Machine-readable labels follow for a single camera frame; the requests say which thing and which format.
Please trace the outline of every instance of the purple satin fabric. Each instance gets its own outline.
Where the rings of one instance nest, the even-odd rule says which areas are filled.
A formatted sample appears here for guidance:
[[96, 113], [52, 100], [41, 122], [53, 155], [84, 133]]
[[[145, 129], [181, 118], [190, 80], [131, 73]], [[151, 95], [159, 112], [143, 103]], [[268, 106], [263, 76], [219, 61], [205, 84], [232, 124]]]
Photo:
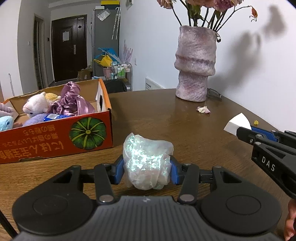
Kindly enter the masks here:
[[94, 113], [95, 108], [80, 96], [79, 93], [79, 85], [69, 81], [61, 91], [61, 99], [55, 101], [47, 113], [69, 116]]

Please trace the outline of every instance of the human hand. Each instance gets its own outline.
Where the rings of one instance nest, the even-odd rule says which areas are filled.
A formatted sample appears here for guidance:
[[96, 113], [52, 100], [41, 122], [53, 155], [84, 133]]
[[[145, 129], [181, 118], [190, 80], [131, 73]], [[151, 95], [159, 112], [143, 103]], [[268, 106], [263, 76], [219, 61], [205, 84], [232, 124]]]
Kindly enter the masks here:
[[291, 237], [295, 235], [295, 230], [293, 226], [296, 218], [296, 200], [291, 199], [289, 201], [288, 211], [289, 211], [289, 214], [286, 218], [285, 229], [284, 229], [284, 236], [286, 241], [288, 241]]

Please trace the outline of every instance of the vase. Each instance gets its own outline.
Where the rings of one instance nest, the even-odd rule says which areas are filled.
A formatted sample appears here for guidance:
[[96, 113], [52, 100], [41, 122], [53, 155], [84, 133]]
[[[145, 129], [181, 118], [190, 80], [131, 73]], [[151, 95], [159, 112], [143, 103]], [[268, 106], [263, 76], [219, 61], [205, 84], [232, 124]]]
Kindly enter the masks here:
[[181, 26], [175, 68], [179, 70], [176, 96], [203, 102], [208, 76], [215, 74], [216, 32], [204, 27]]

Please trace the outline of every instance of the cardboard box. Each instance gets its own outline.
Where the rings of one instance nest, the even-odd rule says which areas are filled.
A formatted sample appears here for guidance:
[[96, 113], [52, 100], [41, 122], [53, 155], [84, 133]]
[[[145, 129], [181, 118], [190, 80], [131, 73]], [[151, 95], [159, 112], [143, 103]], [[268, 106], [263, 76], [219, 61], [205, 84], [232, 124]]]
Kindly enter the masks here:
[[[112, 109], [103, 81], [95, 79], [78, 84], [81, 88], [80, 95], [97, 112], [0, 132], [0, 164], [77, 154], [113, 146]], [[24, 123], [28, 117], [22, 107], [28, 98], [43, 91], [59, 95], [62, 88], [63, 85], [46, 88], [10, 98], [4, 103], [12, 105], [18, 112], [19, 116], [15, 121]]]
[[91, 80], [91, 73], [92, 69], [83, 69], [81, 71], [78, 71], [78, 81]]

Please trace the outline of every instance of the pumpkin illustration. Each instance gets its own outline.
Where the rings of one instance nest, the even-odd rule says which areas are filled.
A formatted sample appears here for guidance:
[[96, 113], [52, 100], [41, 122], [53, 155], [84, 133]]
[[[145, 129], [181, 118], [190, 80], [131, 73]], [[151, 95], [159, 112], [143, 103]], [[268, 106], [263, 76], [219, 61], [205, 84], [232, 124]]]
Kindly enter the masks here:
[[106, 125], [100, 119], [85, 117], [72, 125], [69, 137], [76, 147], [92, 150], [105, 140]]

